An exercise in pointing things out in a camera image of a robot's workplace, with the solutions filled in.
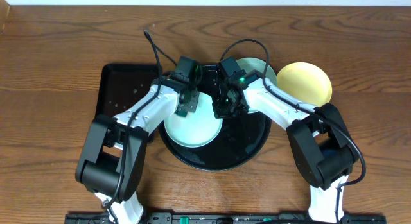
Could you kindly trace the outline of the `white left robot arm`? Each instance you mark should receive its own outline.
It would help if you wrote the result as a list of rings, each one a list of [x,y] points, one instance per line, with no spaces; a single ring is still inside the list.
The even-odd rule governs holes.
[[[139,223],[143,206],[136,189],[143,172],[149,135],[179,108],[194,100],[199,74],[173,71],[158,76],[133,106],[113,117],[100,114],[89,128],[75,172],[94,193],[111,223]]]

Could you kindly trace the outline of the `rectangular black tray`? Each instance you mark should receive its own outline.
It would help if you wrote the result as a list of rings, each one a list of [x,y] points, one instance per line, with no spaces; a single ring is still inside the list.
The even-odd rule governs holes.
[[[113,117],[132,107],[148,93],[157,73],[153,64],[104,65],[95,115]]]

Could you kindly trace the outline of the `green sponge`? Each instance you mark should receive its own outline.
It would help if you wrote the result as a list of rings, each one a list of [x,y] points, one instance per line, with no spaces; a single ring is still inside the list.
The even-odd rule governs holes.
[[[187,111],[177,111],[176,115],[180,117],[186,117],[188,115],[188,112]]]

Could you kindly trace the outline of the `yellow plate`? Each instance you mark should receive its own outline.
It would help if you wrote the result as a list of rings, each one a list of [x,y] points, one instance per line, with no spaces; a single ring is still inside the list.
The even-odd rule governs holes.
[[[277,74],[277,86],[289,95],[318,107],[329,103],[333,93],[327,74],[307,62],[284,66]]]

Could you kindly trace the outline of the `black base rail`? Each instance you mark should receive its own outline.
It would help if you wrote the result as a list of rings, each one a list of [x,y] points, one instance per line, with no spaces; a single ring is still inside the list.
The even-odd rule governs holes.
[[[253,224],[253,223],[314,223],[307,214],[282,213],[277,215],[217,215],[171,214],[153,212],[145,214],[140,224]],[[344,224],[386,224],[386,217],[376,215],[346,214],[340,220]],[[66,214],[65,224],[112,223],[109,214]]]

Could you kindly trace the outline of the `round black tray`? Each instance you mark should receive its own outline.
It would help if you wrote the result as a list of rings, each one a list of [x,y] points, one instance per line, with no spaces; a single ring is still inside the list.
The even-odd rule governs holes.
[[[200,93],[209,96],[214,93],[216,89],[212,83],[216,77],[216,66],[205,66],[198,86]],[[240,166],[254,157],[267,140],[272,124],[272,120],[261,112],[222,120],[217,137],[198,148],[183,147],[172,141],[166,133],[164,122],[158,129],[166,147],[183,163],[206,171],[222,171]]]

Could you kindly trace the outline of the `light green plate with stain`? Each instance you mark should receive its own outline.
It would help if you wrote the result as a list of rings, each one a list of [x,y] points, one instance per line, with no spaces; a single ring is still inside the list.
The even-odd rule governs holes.
[[[242,90],[247,90],[246,98],[261,92],[270,102],[279,100],[269,91],[272,86],[277,85],[277,76],[270,65],[266,65],[266,62],[261,59],[252,57],[241,58],[236,62],[246,73],[238,82]]]

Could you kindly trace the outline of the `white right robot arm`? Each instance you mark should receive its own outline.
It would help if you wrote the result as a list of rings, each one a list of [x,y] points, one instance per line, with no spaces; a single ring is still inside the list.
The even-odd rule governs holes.
[[[275,86],[263,73],[253,70],[218,70],[222,89],[213,101],[218,118],[256,110],[285,129],[299,173],[309,183],[313,221],[340,223],[344,217],[344,188],[357,184],[349,174],[364,157],[352,140],[338,109],[305,103]]]

